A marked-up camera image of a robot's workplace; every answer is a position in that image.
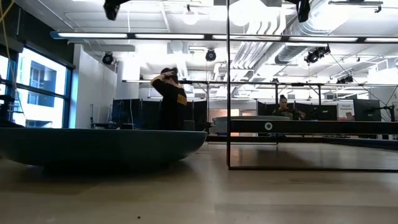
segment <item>ceiling light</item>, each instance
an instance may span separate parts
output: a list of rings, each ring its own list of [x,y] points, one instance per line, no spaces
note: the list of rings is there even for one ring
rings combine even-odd
[[[271,35],[230,35],[231,40],[265,40],[265,41],[280,41],[281,37],[274,37]]]
[[[104,3],[105,0],[72,0],[75,2],[98,2],[98,3]],[[163,3],[163,4],[201,4],[201,1],[184,1],[184,0],[170,0],[170,1],[164,1],[164,0],[131,0],[129,3],[151,3],[151,4],[158,4],[158,3]]]
[[[81,38],[81,39],[126,39],[127,34],[112,34],[112,33],[57,33],[59,37],[71,39],[71,38]]]
[[[203,34],[136,34],[137,39],[204,39]]]
[[[290,41],[297,41],[297,42],[356,42],[358,40],[357,37],[290,37]]]
[[[329,46],[326,47],[317,47],[313,51],[308,51],[308,55],[305,57],[305,62],[308,64],[310,63],[315,63],[319,59],[323,58],[325,55],[330,53],[330,48]]]
[[[183,14],[183,19],[187,25],[195,25],[199,21],[199,15],[196,10],[186,10]]]
[[[213,35],[215,40],[226,40],[226,35]]]
[[[365,42],[383,42],[383,43],[398,42],[398,38],[371,37],[371,38],[366,38]]]
[[[200,52],[204,52],[207,50],[206,47],[200,47],[200,46],[188,46],[188,50],[189,51],[200,51]]]
[[[123,80],[122,82],[129,82],[129,83],[150,83],[150,80]]]

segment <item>white column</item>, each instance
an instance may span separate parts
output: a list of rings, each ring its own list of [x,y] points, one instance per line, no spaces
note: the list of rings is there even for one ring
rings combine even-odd
[[[139,84],[126,83],[123,80],[139,80],[141,65],[134,58],[128,58],[118,63],[118,84],[116,87],[115,100],[138,99]]]

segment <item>poster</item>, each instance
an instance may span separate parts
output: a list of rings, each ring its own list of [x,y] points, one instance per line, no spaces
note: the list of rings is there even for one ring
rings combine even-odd
[[[339,121],[354,120],[354,104],[353,103],[338,103],[337,114]]]

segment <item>man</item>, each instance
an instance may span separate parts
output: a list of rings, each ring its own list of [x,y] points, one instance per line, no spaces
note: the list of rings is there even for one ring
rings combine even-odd
[[[288,117],[290,120],[298,120],[304,119],[305,113],[298,111],[298,110],[291,110],[287,106],[287,98],[284,95],[281,95],[279,98],[279,108],[274,110],[274,115],[277,116],[285,116]]]
[[[178,84],[177,73],[177,68],[165,68],[150,83],[163,96],[159,119],[161,130],[183,130],[187,95]]]

